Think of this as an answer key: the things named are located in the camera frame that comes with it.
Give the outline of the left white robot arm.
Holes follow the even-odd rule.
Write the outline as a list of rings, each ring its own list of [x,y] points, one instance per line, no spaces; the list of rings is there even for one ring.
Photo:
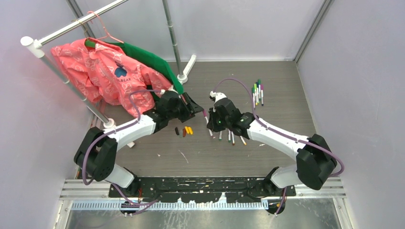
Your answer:
[[[139,183],[131,171],[116,164],[117,152],[130,142],[160,131],[172,119],[184,123],[202,111],[187,93],[164,91],[151,109],[140,113],[133,121],[105,130],[90,128],[74,162],[81,167],[83,175],[115,184],[126,196],[133,197],[139,191]]]

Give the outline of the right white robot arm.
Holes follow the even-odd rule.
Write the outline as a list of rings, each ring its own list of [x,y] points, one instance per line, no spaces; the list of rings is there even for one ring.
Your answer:
[[[212,132],[230,130],[237,136],[268,145],[295,161],[288,167],[276,167],[267,176],[265,189],[277,196],[285,187],[303,184],[313,190],[322,188],[337,166],[330,155],[325,139],[317,134],[311,137],[297,135],[271,125],[251,112],[241,113],[224,93],[210,96],[207,128]]]

